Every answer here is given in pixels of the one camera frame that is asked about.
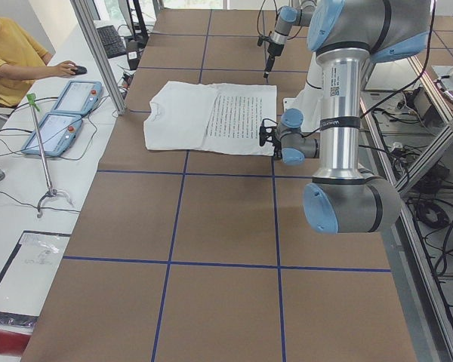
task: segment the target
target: reacher grabber tool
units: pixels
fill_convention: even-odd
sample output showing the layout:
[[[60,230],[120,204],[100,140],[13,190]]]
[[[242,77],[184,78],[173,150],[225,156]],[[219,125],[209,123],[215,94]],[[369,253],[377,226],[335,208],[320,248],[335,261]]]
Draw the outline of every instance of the reacher grabber tool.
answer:
[[[44,202],[47,198],[56,198],[58,196],[63,196],[66,198],[67,202],[73,207],[72,199],[70,198],[69,194],[64,191],[64,190],[58,190],[54,189],[54,185],[52,184],[51,180],[51,175],[48,170],[48,165],[47,165],[47,158],[45,157],[45,151],[44,151],[44,143],[42,141],[42,135],[40,134],[40,127],[39,127],[39,121],[37,120],[37,113],[36,111],[40,112],[40,108],[37,106],[35,103],[35,93],[30,93],[27,94],[27,100],[29,101],[30,104],[30,109],[32,110],[32,119],[33,119],[33,124],[35,126],[35,137],[37,139],[37,143],[39,145],[39,151],[40,151],[40,159],[42,160],[42,166],[44,167],[44,173],[45,173],[45,181],[47,182],[47,192],[45,193],[44,196],[42,196],[37,203],[37,217],[40,218],[42,217],[42,202]]]

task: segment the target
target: hand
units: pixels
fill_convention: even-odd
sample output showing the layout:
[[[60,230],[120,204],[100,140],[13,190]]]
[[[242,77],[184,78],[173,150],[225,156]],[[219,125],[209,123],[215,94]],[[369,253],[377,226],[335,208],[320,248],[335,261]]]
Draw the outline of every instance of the hand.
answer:
[[[62,63],[57,64],[56,66],[50,67],[55,77],[63,77],[67,75],[74,75],[74,71],[77,69],[76,64],[71,60],[66,60]]]

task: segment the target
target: white desk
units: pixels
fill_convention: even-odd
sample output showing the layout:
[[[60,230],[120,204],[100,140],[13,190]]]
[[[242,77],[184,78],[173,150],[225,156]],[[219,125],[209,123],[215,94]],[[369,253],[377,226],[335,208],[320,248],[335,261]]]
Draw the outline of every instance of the white desk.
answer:
[[[57,64],[64,60],[72,60],[88,69],[87,74],[73,77],[74,79],[102,81],[79,26],[72,31],[62,48],[54,55],[51,64]],[[115,79],[119,81],[124,69],[128,69],[126,57],[112,58],[109,63]],[[38,99],[58,97],[70,79],[42,79],[32,86],[30,93],[35,93]],[[107,89],[104,87],[103,96],[107,95]],[[53,104],[53,100],[38,103],[43,112],[50,110]],[[110,98],[105,99],[103,104],[91,115],[90,119],[96,125],[97,132],[82,159],[79,161],[67,161],[59,158],[48,160],[54,188],[68,191],[74,206],[70,207],[66,199],[62,197],[49,198],[42,206],[81,210],[94,178],[97,162],[103,154],[116,121],[116,110]],[[85,150],[95,128],[87,118],[84,119],[84,122],[75,143],[71,149],[63,154],[64,157],[78,158]],[[31,111],[28,106],[18,109],[5,123],[4,128],[12,127],[27,130],[34,129]],[[0,134],[0,138],[14,151],[21,149],[27,137],[27,133],[16,131],[6,131]],[[9,151],[0,141],[0,155],[8,153]],[[48,190],[42,162],[38,156],[1,156],[0,168],[5,172],[5,179],[0,182],[0,191],[7,192],[22,202],[37,205],[40,197]],[[20,206],[10,198],[0,194],[0,271],[24,230],[70,234],[74,229],[78,216],[78,213],[44,210],[42,218],[39,219],[35,209]],[[0,361],[15,360],[20,359],[18,357],[0,356]]]

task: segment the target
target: barcode label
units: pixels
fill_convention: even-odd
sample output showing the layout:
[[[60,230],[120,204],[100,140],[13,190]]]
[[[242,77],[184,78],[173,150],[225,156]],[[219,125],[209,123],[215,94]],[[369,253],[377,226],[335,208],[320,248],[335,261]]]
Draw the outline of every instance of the barcode label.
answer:
[[[339,95],[339,87],[331,87],[331,97]]]

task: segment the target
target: keyboard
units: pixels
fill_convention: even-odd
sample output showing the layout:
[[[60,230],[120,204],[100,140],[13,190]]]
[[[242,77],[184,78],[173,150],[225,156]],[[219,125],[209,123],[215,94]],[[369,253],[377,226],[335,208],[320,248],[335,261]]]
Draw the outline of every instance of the keyboard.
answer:
[[[108,59],[126,54],[124,43],[113,25],[97,28],[97,33]]]

